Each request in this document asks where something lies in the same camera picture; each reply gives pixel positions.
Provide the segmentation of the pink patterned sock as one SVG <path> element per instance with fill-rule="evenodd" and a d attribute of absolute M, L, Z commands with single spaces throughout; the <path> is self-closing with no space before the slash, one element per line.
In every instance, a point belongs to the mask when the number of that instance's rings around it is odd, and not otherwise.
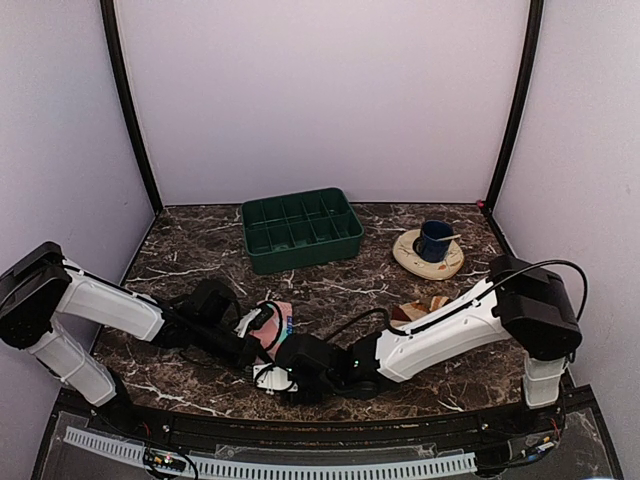
<path fill-rule="evenodd" d="M 293 333 L 293 307 L 289 302 L 266 301 L 258 304 L 259 312 L 251 320 L 246 333 L 257 338 L 271 360 L 288 335 Z"/>

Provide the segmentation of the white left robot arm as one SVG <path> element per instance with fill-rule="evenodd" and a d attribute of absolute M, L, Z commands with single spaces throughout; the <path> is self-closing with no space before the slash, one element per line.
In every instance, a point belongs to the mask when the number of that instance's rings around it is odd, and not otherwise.
<path fill-rule="evenodd" d="M 262 303 L 232 323 L 235 293 L 215 279 L 169 300 L 108 282 L 67 259 L 58 244 L 45 242 L 1 275 L 1 339 L 25 350 L 58 379 L 78 391 L 120 436 L 141 427 L 119 376 L 98 363 L 61 325 L 61 315 L 82 317 L 161 348 L 202 351 L 243 368 L 269 361 L 286 318 L 274 303 Z"/>

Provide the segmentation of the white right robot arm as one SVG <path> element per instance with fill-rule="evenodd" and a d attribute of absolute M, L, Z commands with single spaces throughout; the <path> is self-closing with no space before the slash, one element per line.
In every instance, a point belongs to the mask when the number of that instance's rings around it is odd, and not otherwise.
<path fill-rule="evenodd" d="M 384 329 L 348 348 L 329 338 L 291 334 L 275 359 L 253 369 L 256 388 L 289 394 L 295 403 L 316 403 L 327 395 L 369 400 L 416 374 L 477 347 L 515 340 L 526 352 L 524 401 L 510 413 L 521 434 L 534 432 L 560 396 L 560 380 L 583 336 L 583 307 L 573 307 L 552 266 L 582 269 L 570 261 L 530 264 L 502 255 L 487 277 L 449 304 L 394 327 L 386 310 Z"/>

